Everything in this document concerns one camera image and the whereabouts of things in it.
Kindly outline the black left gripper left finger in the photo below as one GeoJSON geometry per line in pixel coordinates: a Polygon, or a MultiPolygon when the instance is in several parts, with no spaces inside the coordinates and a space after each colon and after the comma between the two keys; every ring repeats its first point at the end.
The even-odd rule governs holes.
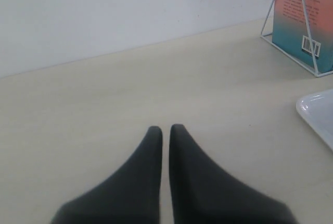
{"type": "Polygon", "coordinates": [[[130,158],[109,178],[63,204],[52,223],[160,223],[162,131],[148,128],[130,158]]]}

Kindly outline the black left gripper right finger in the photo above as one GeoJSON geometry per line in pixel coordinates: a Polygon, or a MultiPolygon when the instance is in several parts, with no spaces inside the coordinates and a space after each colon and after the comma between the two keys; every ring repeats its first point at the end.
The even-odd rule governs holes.
{"type": "Polygon", "coordinates": [[[297,223],[289,207],[230,175],[174,124],[169,142],[174,223],[297,223]]]}

